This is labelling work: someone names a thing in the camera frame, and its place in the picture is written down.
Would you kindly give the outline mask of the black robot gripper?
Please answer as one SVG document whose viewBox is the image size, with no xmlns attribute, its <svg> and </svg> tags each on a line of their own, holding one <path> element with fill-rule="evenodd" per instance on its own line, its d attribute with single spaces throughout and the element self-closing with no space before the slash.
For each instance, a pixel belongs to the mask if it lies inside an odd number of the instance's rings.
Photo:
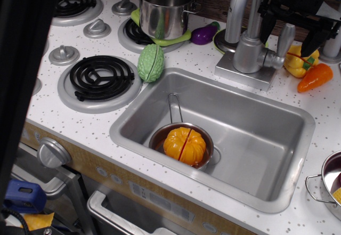
<svg viewBox="0 0 341 235">
<path fill-rule="evenodd" d="M 278 20 L 309 30 L 302 43 L 301 56 L 310 56 L 340 27 L 340 14 L 325 0 L 263 0 L 258 13 L 263 19 L 263 44 L 267 42 Z"/>
</svg>

